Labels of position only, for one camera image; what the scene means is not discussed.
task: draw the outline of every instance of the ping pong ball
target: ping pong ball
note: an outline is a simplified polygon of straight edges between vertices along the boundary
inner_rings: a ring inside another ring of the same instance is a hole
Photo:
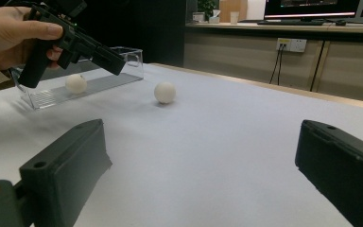
[[[160,103],[170,103],[176,96],[175,86],[170,82],[160,82],[155,87],[154,95]]]
[[[87,80],[80,74],[73,74],[66,78],[65,86],[72,94],[80,94],[87,88]]]

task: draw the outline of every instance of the clear acrylic box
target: clear acrylic box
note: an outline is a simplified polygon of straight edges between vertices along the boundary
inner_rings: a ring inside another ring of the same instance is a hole
[[[12,71],[12,76],[14,77],[16,86],[21,94],[21,99],[33,110],[39,110],[58,105],[67,100],[81,96],[88,96],[144,78],[143,51],[141,49],[124,46],[112,47],[111,49],[123,56],[126,62],[118,76],[108,72],[107,76],[97,78],[92,72],[94,69],[98,69],[99,67],[91,63],[90,60],[80,60],[77,64],[75,64],[77,66],[76,69],[62,70],[61,73],[64,77],[65,75],[79,73],[87,80],[86,90],[83,93],[77,95],[70,93],[66,89],[64,86],[64,79],[60,83],[49,83],[50,85],[48,87],[46,87],[47,85],[42,79],[35,89],[27,88],[17,83],[17,78],[20,75],[21,70],[18,71],[17,75],[15,75],[15,71]],[[43,78],[46,77],[45,74],[49,74],[49,71],[45,71]]]

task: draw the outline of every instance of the potted plant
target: potted plant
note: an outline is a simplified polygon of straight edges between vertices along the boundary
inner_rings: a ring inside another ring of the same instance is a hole
[[[213,10],[216,8],[214,0],[198,0],[199,12],[205,12],[205,20],[213,16]]]

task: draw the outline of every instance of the toy gun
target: toy gun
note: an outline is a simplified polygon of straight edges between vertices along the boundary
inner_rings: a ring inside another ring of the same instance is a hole
[[[58,65],[63,69],[66,69],[70,62],[77,63],[80,57],[84,57],[115,75],[120,74],[125,65],[124,59],[108,46],[86,35],[80,27],[68,20],[69,17],[77,16],[87,7],[83,0],[44,0],[43,2],[44,5],[32,5],[28,20],[60,25],[63,27],[63,35],[56,41],[37,41],[19,77],[20,84],[29,88],[37,87],[43,72],[51,62],[46,57],[46,51],[53,45],[63,50],[58,59]]]

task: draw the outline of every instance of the table surface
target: table surface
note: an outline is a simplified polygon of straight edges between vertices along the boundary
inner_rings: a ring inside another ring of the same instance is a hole
[[[363,140],[363,102],[144,67],[143,80],[39,111],[31,111],[17,89],[1,91],[0,179],[17,183],[23,163],[75,125],[101,118],[113,166],[77,227],[351,226],[294,158],[304,119]],[[98,69],[83,76],[105,74]],[[162,81],[177,88],[169,105],[153,95]]]

